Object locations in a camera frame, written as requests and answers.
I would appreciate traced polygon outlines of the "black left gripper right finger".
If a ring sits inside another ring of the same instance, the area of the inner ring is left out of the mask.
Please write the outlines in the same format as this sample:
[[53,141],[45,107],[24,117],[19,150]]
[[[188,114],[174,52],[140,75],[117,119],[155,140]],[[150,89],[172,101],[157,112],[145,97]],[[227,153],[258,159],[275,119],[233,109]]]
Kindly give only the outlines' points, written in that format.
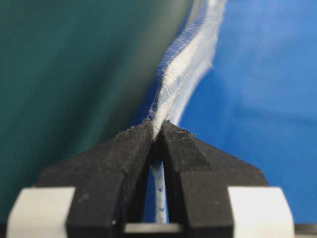
[[169,215],[186,238],[292,238],[279,187],[262,171],[165,121],[158,136]]

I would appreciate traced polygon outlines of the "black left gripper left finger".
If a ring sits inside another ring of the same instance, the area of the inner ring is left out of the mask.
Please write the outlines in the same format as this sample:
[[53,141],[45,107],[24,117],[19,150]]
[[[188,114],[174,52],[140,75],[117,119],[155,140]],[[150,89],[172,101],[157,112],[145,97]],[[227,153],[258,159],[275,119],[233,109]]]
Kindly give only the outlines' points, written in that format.
[[152,145],[149,120],[88,151],[47,167],[21,190],[9,238],[116,238],[139,222]]

